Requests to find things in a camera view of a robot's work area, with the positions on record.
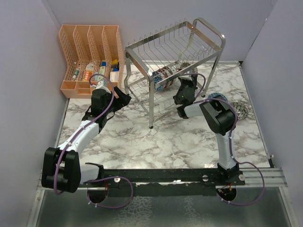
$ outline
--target white marble surface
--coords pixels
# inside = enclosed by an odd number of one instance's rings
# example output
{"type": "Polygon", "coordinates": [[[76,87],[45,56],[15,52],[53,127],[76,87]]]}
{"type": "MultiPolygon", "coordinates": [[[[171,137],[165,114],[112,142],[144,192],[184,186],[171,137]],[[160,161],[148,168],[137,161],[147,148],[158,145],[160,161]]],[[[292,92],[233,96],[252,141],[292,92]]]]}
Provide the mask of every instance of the white marble surface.
{"type": "MultiPolygon", "coordinates": [[[[140,76],[133,65],[132,70],[136,77],[140,76]]],[[[211,65],[205,64],[198,70],[208,76],[211,65]]],[[[230,102],[242,101],[249,107],[248,118],[239,121],[235,129],[238,160],[269,167],[239,67],[235,64],[219,64],[206,96],[212,92],[220,92],[230,102]]],[[[61,143],[77,129],[89,105],[89,99],[70,100],[61,143]]],[[[174,112],[156,122],[153,129],[148,126],[148,116],[132,99],[127,107],[116,112],[115,117],[91,141],[80,155],[80,161],[102,164],[105,168],[216,167],[219,157],[215,134],[203,117],[184,120],[174,112]]]]}

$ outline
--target gray wall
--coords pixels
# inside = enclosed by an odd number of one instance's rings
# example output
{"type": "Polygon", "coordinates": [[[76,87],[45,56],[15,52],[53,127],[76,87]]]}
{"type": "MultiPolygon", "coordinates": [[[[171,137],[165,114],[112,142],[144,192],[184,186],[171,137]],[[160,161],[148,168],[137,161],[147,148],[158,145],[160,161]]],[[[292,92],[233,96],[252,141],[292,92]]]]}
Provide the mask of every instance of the gray wall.
{"type": "Polygon", "coordinates": [[[302,12],[302,0],[279,0],[243,70],[267,148],[283,168],[303,226],[302,12]]]}
{"type": "Polygon", "coordinates": [[[26,226],[65,98],[58,28],[41,0],[0,3],[0,226],[26,226]]]}
{"type": "Polygon", "coordinates": [[[276,0],[47,0],[60,24],[120,25],[124,46],[186,18],[226,36],[222,60],[242,61],[276,0]]]}

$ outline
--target metal bowl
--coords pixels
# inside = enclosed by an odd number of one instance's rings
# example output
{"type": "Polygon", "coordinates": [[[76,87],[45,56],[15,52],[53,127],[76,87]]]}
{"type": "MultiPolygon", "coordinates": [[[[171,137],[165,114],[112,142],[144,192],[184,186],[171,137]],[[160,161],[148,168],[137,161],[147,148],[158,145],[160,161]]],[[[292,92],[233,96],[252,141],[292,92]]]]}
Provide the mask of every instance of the metal bowl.
{"type": "Polygon", "coordinates": [[[216,96],[222,96],[223,99],[228,102],[227,97],[225,95],[222,95],[221,93],[218,92],[213,92],[211,93],[207,98],[215,98],[216,96]]]}
{"type": "Polygon", "coordinates": [[[241,102],[231,102],[231,105],[237,111],[238,119],[244,120],[248,116],[248,109],[247,107],[241,102]]]}

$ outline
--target stainless steel rack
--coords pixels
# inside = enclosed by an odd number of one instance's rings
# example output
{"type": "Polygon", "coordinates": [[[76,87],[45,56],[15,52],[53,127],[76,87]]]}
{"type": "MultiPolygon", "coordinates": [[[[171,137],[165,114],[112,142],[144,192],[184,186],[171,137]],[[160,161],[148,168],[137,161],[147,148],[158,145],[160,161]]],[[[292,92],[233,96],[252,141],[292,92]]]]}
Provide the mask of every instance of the stainless steel rack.
{"type": "Polygon", "coordinates": [[[204,19],[197,18],[193,24],[188,21],[178,22],[140,38],[125,48],[125,91],[127,94],[130,92],[149,115],[150,128],[153,128],[154,122],[175,109],[172,97],[179,88],[177,78],[196,71],[197,66],[215,58],[201,93],[202,96],[206,95],[224,46],[224,35],[204,19]],[[197,29],[198,21],[220,38],[220,45],[197,29]],[[141,76],[131,77],[131,62],[141,72],[141,76]],[[155,75],[161,80],[155,81],[155,75]]]}

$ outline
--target rack handle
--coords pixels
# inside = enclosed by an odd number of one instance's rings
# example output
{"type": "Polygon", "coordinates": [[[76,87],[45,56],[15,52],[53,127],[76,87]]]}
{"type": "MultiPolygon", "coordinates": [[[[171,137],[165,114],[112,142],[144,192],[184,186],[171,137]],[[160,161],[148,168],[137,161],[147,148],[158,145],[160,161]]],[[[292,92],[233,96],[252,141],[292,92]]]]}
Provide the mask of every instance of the rack handle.
{"type": "Polygon", "coordinates": [[[218,29],[216,29],[214,26],[212,26],[206,20],[204,20],[202,17],[199,17],[199,18],[195,19],[194,22],[193,22],[193,26],[196,27],[198,21],[201,24],[203,24],[205,27],[207,27],[209,30],[211,30],[213,33],[215,33],[217,36],[220,37],[220,39],[221,39],[221,48],[224,48],[225,43],[226,43],[225,36],[218,29]]]}

